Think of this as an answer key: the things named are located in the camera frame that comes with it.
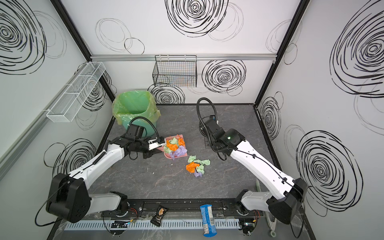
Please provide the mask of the pink plastic dustpan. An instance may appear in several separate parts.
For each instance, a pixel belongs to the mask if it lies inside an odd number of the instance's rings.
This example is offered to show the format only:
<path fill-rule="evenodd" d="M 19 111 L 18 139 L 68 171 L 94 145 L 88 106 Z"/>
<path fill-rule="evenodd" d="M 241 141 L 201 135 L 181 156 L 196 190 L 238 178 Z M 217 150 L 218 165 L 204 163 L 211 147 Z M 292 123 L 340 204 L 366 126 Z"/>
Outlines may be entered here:
<path fill-rule="evenodd" d="M 183 135 L 167 137 L 165 140 L 166 144 L 163 147 L 157 148 L 157 150 L 160 150 L 166 158 L 175 160 L 176 158 L 188 155 Z"/>

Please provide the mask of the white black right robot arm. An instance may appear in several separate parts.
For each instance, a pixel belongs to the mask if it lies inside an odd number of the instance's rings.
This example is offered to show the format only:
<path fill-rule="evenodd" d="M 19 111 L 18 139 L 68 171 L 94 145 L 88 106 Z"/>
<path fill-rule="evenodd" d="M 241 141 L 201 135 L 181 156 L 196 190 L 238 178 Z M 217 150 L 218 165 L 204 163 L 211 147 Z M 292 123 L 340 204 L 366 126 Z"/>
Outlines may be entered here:
<path fill-rule="evenodd" d="M 308 184 L 294 179 L 264 158 L 235 129 L 224 131 L 213 118 L 201 120 L 199 127 L 213 150 L 241 163 L 268 188 L 267 192 L 246 191 L 240 199 L 248 211 L 271 213 L 281 223 L 289 225 L 304 203 Z"/>

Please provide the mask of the far left green scrap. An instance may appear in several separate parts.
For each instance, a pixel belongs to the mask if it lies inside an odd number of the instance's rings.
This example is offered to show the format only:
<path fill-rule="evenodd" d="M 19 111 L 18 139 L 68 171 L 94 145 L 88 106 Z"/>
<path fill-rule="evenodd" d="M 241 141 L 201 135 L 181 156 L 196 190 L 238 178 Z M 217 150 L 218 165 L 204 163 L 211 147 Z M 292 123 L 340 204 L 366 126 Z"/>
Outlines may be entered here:
<path fill-rule="evenodd" d="M 205 173 L 204 168 L 205 168 L 204 165 L 199 165 L 198 167 L 196 167 L 196 172 L 200 173 L 201 175 L 203 175 Z"/>

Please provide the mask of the green bin with bag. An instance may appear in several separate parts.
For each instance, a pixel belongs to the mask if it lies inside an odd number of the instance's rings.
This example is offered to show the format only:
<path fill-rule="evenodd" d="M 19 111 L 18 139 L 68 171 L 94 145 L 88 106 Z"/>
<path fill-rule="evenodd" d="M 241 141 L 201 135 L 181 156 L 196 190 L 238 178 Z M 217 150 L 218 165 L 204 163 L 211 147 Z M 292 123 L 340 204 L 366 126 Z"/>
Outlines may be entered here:
<path fill-rule="evenodd" d="M 118 125 L 127 129 L 135 117 L 148 119 L 153 126 L 161 116 L 153 95 L 145 90 L 128 91 L 119 94 L 112 104 L 113 116 Z"/>

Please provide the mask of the small green scrap front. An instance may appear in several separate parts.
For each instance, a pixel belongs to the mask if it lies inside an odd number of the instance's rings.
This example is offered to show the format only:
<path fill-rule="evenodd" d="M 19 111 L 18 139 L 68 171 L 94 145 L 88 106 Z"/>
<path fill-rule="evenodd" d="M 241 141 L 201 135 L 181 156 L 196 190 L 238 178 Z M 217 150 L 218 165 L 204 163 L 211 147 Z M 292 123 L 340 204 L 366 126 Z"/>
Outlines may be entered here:
<path fill-rule="evenodd" d="M 188 163 L 192 163 L 194 160 L 196 160 L 196 156 L 189 156 Z"/>

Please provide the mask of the small orange scrap back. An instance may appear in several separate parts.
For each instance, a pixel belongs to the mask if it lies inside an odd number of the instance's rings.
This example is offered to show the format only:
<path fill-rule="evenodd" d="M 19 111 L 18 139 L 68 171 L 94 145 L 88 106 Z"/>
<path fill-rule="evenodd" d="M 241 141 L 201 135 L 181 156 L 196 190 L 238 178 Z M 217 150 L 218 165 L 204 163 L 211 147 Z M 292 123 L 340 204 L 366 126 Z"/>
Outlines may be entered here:
<path fill-rule="evenodd" d="M 167 147 L 170 148 L 173 152 L 176 151 L 179 146 L 170 144 L 170 141 L 167 140 Z"/>

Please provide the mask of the green scrap right cluster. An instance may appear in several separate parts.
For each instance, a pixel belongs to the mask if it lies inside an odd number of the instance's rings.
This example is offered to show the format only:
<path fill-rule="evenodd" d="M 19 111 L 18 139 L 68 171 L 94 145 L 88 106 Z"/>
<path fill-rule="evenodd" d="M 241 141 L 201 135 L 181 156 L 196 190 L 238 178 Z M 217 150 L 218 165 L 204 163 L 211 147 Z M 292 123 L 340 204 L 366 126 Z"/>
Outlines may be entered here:
<path fill-rule="evenodd" d="M 170 144 L 172 144 L 172 145 L 179 145 L 179 139 L 177 139 L 176 137 L 172 138 L 170 140 Z"/>

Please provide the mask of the small purple scrap front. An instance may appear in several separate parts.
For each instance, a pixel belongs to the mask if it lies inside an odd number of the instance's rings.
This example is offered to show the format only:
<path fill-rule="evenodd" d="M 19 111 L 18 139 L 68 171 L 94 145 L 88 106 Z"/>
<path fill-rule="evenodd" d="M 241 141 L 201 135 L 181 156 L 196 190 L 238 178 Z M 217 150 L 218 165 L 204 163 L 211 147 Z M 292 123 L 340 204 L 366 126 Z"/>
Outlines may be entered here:
<path fill-rule="evenodd" d="M 204 174 L 204 173 L 202 173 L 202 172 L 198 172 L 197 170 L 195 170 L 195 172 L 194 172 L 195 177 L 202 177 L 203 174 Z"/>

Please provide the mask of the orange scrap right cluster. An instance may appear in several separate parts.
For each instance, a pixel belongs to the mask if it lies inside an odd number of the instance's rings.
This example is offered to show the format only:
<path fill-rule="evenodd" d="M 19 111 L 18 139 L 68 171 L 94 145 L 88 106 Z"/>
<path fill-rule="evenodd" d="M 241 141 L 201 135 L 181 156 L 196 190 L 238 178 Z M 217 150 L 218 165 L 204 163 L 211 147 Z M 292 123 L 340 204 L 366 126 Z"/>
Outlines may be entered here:
<path fill-rule="evenodd" d="M 178 144 L 179 144 L 179 146 L 184 146 L 185 147 L 186 144 L 185 144 L 184 138 L 180 137 L 179 140 L 178 140 Z"/>

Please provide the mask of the purple paper scrap centre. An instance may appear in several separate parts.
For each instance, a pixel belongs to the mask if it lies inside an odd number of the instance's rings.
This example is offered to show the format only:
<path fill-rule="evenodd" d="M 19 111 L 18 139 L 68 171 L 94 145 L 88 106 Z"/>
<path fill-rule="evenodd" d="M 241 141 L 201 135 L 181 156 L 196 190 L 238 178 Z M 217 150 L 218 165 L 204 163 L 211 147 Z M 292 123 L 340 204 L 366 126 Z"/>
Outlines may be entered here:
<path fill-rule="evenodd" d="M 179 146 L 179 148 L 171 153 L 171 158 L 174 160 L 175 158 L 182 157 L 186 155 L 188 150 L 184 146 Z"/>

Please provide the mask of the black snack packet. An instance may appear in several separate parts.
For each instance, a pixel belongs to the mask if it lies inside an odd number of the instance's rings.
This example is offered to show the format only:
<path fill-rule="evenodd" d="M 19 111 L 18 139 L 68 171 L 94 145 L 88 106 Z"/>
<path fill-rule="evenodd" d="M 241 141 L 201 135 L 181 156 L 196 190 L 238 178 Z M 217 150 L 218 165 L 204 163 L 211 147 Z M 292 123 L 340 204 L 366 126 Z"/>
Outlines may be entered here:
<path fill-rule="evenodd" d="M 159 205 L 155 215 L 152 217 L 150 222 L 154 226 L 160 227 L 161 223 L 162 223 L 162 219 L 164 218 L 164 216 L 165 216 L 165 214 L 167 213 L 168 210 L 169 210 L 168 208 L 165 208 L 165 207 Z"/>

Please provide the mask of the blue snack packet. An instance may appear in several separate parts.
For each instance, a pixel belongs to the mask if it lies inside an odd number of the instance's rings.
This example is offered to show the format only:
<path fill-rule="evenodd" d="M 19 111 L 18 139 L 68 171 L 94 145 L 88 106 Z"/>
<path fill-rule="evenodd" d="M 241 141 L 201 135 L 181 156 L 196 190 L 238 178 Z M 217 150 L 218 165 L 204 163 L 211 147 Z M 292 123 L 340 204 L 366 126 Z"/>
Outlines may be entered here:
<path fill-rule="evenodd" d="M 212 212 L 212 205 L 206 204 L 200 206 L 202 221 L 203 221 L 203 230 L 204 237 L 211 238 L 217 234 L 215 219 Z"/>

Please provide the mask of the green kitchen tongs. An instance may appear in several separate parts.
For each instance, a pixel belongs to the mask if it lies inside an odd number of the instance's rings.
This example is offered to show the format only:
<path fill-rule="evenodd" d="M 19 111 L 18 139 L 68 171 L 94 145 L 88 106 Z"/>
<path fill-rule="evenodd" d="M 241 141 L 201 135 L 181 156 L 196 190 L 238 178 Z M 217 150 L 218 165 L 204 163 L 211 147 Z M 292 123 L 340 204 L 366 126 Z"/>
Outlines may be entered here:
<path fill-rule="evenodd" d="M 257 192 L 261 192 L 261 185 L 260 185 L 259 180 L 256 180 L 256 189 L 257 189 Z M 264 212 L 264 216 L 266 218 L 267 224 L 268 224 L 269 229 L 270 229 L 270 236 L 272 238 L 275 238 L 277 236 L 277 234 L 275 232 L 276 225 L 277 225 L 277 219 L 276 218 L 272 219 L 269 212 Z"/>

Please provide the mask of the green scrap near right wall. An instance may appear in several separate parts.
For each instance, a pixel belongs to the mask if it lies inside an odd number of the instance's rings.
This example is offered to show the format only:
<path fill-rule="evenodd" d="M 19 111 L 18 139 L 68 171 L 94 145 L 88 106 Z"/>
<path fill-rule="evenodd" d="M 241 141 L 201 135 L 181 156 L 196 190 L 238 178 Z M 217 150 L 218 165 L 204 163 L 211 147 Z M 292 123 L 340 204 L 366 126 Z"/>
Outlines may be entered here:
<path fill-rule="evenodd" d="M 203 161 L 202 160 L 194 160 L 194 163 L 209 166 L 211 164 L 211 161 L 210 160 L 203 160 Z"/>

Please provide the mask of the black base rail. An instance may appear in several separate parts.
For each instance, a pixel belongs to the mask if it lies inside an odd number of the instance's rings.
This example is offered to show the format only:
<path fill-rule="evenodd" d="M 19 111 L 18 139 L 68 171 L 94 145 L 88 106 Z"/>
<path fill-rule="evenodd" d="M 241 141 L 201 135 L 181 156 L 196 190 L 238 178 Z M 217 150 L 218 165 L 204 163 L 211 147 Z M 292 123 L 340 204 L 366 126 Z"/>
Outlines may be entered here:
<path fill-rule="evenodd" d="M 256 211 L 269 212 L 279 221 L 290 221 L 299 211 L 301 204 L 293 201 L 270 200 L 266 209 L 262 207 L 251 207 L 247 209 L 239 200 L 234 198 L 226 199 L 129 199 L 129 207 L 135 209 L 139 216 L 155 212 L 161 205 L 169 212 L 199 212 L 200 206 L 212 205 L 214 213 L 225 217 L 252 217 Z"/>

